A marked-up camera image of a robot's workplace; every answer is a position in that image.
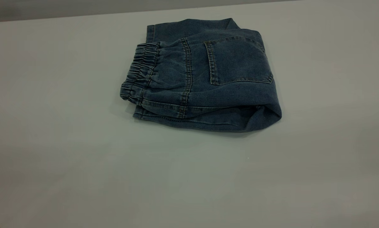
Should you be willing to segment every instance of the white surface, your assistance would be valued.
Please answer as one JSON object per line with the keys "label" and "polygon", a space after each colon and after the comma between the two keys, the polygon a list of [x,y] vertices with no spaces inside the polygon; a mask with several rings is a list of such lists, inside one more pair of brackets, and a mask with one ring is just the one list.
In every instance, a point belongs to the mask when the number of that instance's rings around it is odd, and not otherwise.
{"label": "white surface", "polygon": [[289,0],[0,0],[0,22]]}
{"label": "white surface", "polygon": [[[146,26],[227,17],[263,35],[283,119],[133,120]],[[0,23],[0,227],[379,228],[379,0]]]}

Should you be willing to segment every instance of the pocket stitching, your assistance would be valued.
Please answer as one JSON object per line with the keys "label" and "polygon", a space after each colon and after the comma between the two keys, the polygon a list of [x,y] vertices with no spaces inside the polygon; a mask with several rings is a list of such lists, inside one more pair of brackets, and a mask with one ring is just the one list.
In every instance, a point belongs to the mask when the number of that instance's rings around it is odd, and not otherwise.
{"label": "pocket stitching", "polygon": [[213,41],[206,41],[206,42],[204,42],[205,46],[206,46],[206,51],[208,53],[209,69],[210,69],[210,83],[212,85],[224,85],[224,84],[228,84],[228,83],[232,83],[232,82],[259,82],[259,83],[271,84],[272,81],[273,81],[273,78],[274,78],[274,76],[272,75],[272,73],[270,73],[265,78],[265,81],[256,80],[254,78],[253,79],[250,79],[250,78],[240,78],[240,79],[237,79],[237,80],[231,81],[231,82],[225,82],[225,83],[220,83],[219,82],[218,75],[217,75],[217,72],[216,72],[216,68],[217,67],[216,67],[216,61],[215,61],[215,57],[214,57],[214,53],[213,53],[212,44],[223,42],[223,41],[228,41],[228,40],[236,40],[236,39],[242,39],[242,40],[245,40],[245,41],[248,41],[248,42],[255,43],[257,46],[259,46],[260,51],[262,51],[263,54],[265,55],[265,50],[264,50],[264,48],[262,47],[262,45],[259,42],[255,41],[253,39],[249,39],[249,38],[243,37],[243,36],[231,36],[231,37],[226,37],[226,38],[222,38],[222,39],[217,39],[217,40],[213,40]]}

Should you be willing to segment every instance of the gathered elastic waistband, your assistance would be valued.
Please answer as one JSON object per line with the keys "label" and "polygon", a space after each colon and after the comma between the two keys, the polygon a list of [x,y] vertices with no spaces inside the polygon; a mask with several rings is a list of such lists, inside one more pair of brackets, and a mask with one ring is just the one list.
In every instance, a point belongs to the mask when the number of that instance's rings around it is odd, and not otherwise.
{"label": "gathered elastic waistband", "polygon": [[143,92],[148,87],[157,64],[158,55],[158,43],[142,43],[137,46],[126,81],[120,88],[121,98],[140,105]]}

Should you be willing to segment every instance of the jeans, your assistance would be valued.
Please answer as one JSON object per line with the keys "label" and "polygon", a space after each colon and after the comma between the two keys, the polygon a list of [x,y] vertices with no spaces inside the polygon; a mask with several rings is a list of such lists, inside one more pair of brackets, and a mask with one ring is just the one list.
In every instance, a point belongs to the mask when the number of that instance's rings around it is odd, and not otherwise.
{"label": "jeans", "polygon": [[148,26],[120,96],[133,117],[171,127],[246,132],[281,119],[261,35],[231,18]]}

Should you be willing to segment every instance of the jeans back pocket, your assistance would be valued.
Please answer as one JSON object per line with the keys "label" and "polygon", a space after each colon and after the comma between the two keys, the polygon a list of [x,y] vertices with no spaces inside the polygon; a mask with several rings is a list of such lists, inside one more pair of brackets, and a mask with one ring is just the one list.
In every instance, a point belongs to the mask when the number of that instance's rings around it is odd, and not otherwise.
{"label": "jeans back pocket", "polygon": [[272,83],[264,47],[242,36],[205,42],[211,71],[211,84],[231,82]]}

